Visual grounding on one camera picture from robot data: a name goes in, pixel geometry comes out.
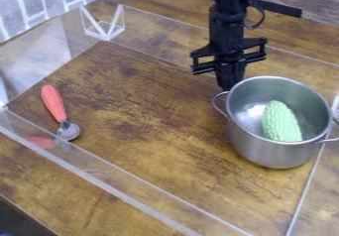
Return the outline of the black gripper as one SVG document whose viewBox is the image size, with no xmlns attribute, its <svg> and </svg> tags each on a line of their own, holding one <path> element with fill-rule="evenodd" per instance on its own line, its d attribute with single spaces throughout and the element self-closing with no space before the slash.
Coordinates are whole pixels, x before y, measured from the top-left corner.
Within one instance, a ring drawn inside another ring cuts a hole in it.
<svg viewBox="0 0 339 236">
<path fill-rule="evenodd" d="M 229 90 L 245 74 L 246 63 L 265 59 L 266 38 L 244 37 L 244 16 L 230 20 L 229 15 L 209 14 L 209 42 L 190 52 L 192 73 L 216 73 L 218 86 Z"/>
</svg>

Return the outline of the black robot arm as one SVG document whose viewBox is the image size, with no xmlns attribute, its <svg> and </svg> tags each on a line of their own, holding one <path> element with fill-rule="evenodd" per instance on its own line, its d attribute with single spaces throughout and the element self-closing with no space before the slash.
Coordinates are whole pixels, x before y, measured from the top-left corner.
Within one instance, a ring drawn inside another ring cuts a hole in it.
<svg viewBox="0 0 339 236">
<path fill-rule="evenodd" d="M 245 38 L 244 28 L 254 29 L 264 18 L 252 26 L 245 24 L 246 8 L 264 11 L 256 0 L 213 0 L 209 8 L 209 42 L 190 52 L 192 73 L 213 72 L 222 90 L 229 90 L 244 78 L 246 65 L 265 59 L 266 38 Z"/>
</svg>

